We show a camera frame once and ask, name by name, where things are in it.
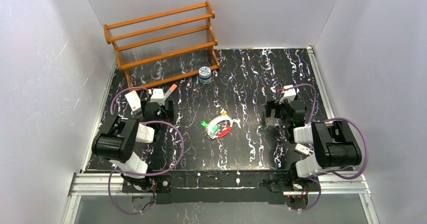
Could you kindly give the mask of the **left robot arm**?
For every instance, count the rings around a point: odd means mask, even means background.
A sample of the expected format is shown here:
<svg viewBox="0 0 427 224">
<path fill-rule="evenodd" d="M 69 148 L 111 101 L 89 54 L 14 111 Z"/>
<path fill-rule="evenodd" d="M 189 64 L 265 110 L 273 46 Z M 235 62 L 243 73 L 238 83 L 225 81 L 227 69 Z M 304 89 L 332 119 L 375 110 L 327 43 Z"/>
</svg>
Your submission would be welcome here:
<svg viewBox="0 0 427 224">
<path fill-rule="evenodd" d="M 159 143 L 166 128 L 160 123 L 142 125 L 144 121 L 162 120 L 170 122 L 174 118 L 172 100 L 161 106 L 155 102 L 142 101 L 143 119 L 124 119 L 107 116 L 92 143 L 92 153 L 115 164 L 124 172 L 146 173 L 149 166 L 134 151 L 139 143 Z"/>
</svg>

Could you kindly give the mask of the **red handled keyring with keys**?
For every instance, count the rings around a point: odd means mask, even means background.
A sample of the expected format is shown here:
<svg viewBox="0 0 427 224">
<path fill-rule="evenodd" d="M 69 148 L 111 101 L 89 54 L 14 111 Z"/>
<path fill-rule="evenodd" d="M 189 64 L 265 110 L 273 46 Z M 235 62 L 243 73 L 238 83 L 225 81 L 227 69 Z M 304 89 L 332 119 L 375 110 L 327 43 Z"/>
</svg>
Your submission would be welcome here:
<svg viewBox="0 0 427 224">
<path fill-rule="evenodd" d="M 208 122 L 209 128 L 205 128 L 205 134 L 210 139 L 221 139 L 230 134 L 234 129 L 241 129 L 241 120 L 231 116 L 222 109 L 219 116 Z"/>
</svg>

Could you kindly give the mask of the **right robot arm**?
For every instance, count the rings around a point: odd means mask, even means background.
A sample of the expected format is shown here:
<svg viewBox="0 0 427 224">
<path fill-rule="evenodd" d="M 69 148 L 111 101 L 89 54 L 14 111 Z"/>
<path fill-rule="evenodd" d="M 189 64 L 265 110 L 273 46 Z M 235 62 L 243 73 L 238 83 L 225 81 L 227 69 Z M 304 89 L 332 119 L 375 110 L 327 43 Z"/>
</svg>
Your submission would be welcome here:
<svg viewBox="0 0 427 224">
<path fill-rule="evenodd" d="M 344 118 L 333 118 L 320 122 L 306 123 L 306 106 L 300 100 L 273 100 L 266 103 L 265 116 L 274 111 L 285 125 L 288 142 L 295 145 L 313 147 L 313 154 L 291 164 L 284 177 L 273 178 L 289 187 L 295 184 L 305 185 L 316 177 L 338 170 L 361 165 L 360 171 L 349 177 L 360 176 L 367 166 L 368 152 L 362 152 L 351 130 L 354 126 Z"/>
</svg>

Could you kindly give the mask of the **green tagged key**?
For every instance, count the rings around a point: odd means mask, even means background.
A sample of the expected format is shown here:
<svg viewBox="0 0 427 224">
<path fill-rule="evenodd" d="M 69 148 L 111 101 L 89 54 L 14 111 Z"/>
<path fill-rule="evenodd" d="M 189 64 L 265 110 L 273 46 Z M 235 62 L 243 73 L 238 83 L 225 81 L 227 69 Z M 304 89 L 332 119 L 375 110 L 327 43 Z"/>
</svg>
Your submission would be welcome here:
<svg viewBox="0 0 427 224">
<path fill-rule="evenodd" d="M 207 122 L 205 122 L 205 121 L 202 121 L 200 124 L 201 124 L 204 128 L 206 128 L 206 129 L 208 129 L 208 128 L 209 128 L 209 124 L 208 124 Z"/>
</svg>

